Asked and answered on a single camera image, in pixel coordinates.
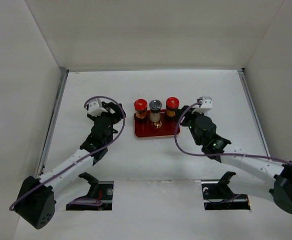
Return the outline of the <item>tall red-cap sauce bottle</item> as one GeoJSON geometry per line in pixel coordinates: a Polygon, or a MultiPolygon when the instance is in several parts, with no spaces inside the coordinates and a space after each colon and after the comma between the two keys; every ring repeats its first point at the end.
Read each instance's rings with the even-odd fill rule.
{"type": "Polygon", "coordinates": [[[166,116],[169,118],[175,117],[176,110],[179,108],[179,99],[176,97],[169,97],[166,100],[166,116]]]}

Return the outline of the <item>short red-lid sauce jar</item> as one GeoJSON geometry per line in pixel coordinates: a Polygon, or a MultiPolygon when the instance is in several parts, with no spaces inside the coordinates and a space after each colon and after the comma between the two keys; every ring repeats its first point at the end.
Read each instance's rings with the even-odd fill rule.
{"type": "Polygon", "coordinates": [[[143,120],[147,117],[148,103],[146,100],[140,98],[134,102],[135,116],[136,118],[143,120]]]}

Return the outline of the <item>grey-cap white salt shaker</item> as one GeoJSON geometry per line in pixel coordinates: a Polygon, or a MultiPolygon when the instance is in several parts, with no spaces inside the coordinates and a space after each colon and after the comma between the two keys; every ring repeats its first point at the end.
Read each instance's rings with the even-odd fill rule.
{"type": "Polygon", "coordinates": [[[162,108],[162,102],[158,99],[151,100],[149,103],[150,107],[150,120],[153,123],[157,123],[160,121],[160,111],[162,108]]]}

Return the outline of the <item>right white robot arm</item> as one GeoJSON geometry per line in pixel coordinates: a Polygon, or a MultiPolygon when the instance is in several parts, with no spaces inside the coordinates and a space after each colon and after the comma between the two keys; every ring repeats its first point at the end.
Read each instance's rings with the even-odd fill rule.
{"type": "Polygon", "coordinates": [[[176,111],[177,126],[187,127],[201,153],[196,157],[207,157],[221,164],[230,165],[265,182],[265,187],[253,187],[252,194],[261,194],[284,212],[292,214],[292,161],[271,156],[249,154],[230,140],[217,134],[217,126],[210,117],[200,112],[200,105],[185,105],[176,111]]]}

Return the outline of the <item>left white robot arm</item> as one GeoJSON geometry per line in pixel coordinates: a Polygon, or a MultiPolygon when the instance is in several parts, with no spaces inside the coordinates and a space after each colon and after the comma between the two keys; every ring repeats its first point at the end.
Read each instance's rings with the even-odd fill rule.
{"type": "Polygon", "coordinates": [[[86,170],[98,163],[108,152],[108,147],[119,138],[122,130],[114,125],[124,123],[126,114],[120,103],[112,98],[104,102],[104,96],[87,100],[84,108],[93,122],[91,132],[80,147],[53,170],[35,178],[27,177],[15,202],[9,210],[16,212],[35,229],[42,229],[55,213],[57,194],[77,177],[92,181],[86,170]]]}

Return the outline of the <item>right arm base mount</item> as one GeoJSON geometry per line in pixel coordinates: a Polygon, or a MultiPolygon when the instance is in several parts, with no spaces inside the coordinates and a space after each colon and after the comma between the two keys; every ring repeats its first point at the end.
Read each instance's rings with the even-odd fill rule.
{"type": "Polygon", "coordinates": [[[236,175],[235,172],[228,171],[220,179],[201,181],[205,210],[250,210],[248,196],[235,194],[228,186],[234,175],[236,175]]]}

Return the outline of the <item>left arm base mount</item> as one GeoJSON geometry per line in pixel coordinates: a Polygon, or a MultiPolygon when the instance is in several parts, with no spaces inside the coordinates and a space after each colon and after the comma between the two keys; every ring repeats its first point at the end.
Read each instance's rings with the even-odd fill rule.
{"type": "Polygon", "coordinates": [[[90,188],[88,192],[66,204],[67,211],[111,211],[114,195],[113,181],[99,181],[87,172],[79,175],[90,188]]]}

